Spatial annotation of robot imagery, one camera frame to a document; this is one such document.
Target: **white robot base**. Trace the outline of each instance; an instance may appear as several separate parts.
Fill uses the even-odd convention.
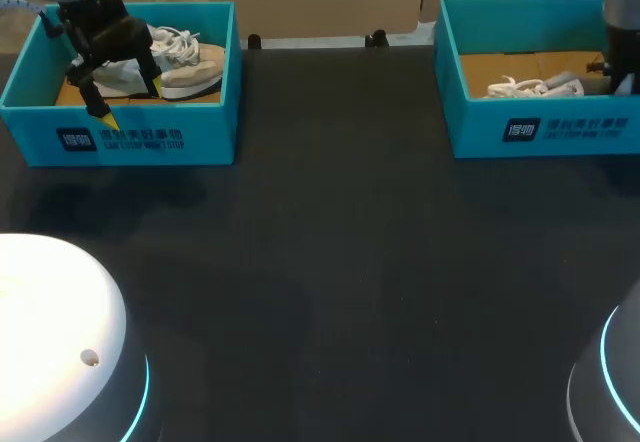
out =
[[[156,442],[159,394],[113,278],[69,243],[0,235],[0,440]]]

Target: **teal box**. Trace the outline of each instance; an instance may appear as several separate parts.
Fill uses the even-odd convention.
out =
[[[89,116],[84,106],[56,107],[65,71],[76,54],[65,36],[48,39],[38,19],[0,100],[0,114],[29,166],[232,164],[242,82],[233,3],[127,8],[156,27],[199,32],[200,42],[225,47],[220,103],[112,106],[120,132]],[[58,21],[56,6],[48,6],[47,14]]]
[[[472,99],[459,57],[606,43],[602,0],[442,0],[434,65],[454,155],[640,153],[640,97]]]

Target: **yellow gripper tip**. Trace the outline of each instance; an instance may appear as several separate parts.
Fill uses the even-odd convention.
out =
[[[159,75],[155,79],[153,79],[153,85],[156,87],[158,91],[158,98],[162,98],[162,75]]]
[[[114,130],[120,130],[120,126],[116,122],[116,119],[113,117],[113,114],[111,112],[109,112],[104,117],[100,117],[100,122]]]

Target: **glowing blue light ring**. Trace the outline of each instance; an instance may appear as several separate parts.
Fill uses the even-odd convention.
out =
[[[144,394],[142,394],[142,402],[140,402],[140,408],[138,409],[136,418],[133,419],[133,423],[131,424],[131,427],[129,427],[129,430],[127,430],[127,433],[124,434],[124,437],[120,439],[120,442],[127,442],[127,440],[129,440],[129,437],[131,437],[131,434],[133,434],[133,431],[135,430],[136,425],[138,425],[138,422],[140,421],[140,417],[142,416],[142,411],[144,410],[144,405],[147,403],[147,395],[149,394],[149,359],[147,359],[146,355],[144,356],[144,362],[147,366],[147,380],[144,384]]]
[[[616,310],[618,310],[618,307],[616,307],[613,310],[613,312],[611,312],[611,315],[607,319],[607,322],[604,324],[604,329],[602,329],[602,337],[600,338],[600,362],[602,363],[602,372],[604,373],[604,380],[607,382],[607,387],[609,387],[609,392],[611,392],[611,396],[613,397],[613,400],[615,401],[616,405],[620,409],[620,412],[622,412],[622,415],[624,415],[624,417],[627,419],[627,421],[629,421],[631,426],[634,429],[636,429],[636,432],[640,434],[640,424],[636,422],[636,419],[633,418],[631,413],[627,410],[627,408],[622,403],[622,400],[620,400],[620,397],[618,396],[618,393],[616,392],[616,389],[613,386],[613,382],[611,381],[611,377],[609,376],[609,370],[607,369],[607,360],[604,353],[605,338],[607,336],[607,329],[609,328],[609,322],[611,322],[611,319],[613,318],[613,314],[616,313]]]

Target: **shoe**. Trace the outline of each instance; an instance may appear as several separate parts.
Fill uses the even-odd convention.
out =
[[[151,27],[151,53],[162,70],[162,98],[186,100],[212,92],[221,83],[224,48],[201,44],[188,30]],[[100,95],[111,97],[148,96],[135,59],[108,62],[93,71]]]
[[[547,92],[547,87],[544,85],[544,81],[538,79],[524,80],[516,83],[515,79],[502,76],[508,82],[502,84],[491,84],[487,87],[488,99],[515,99],[515,98],[529,98],[529,97],[542,97],[544,92]]]
[[[582,97],[585,91],[581,81],[570,72],[563,72],[546,81],[539,79],[516,81],[503,76],[508,82],[487,87],[487,99],[518,99],[535,97]]]

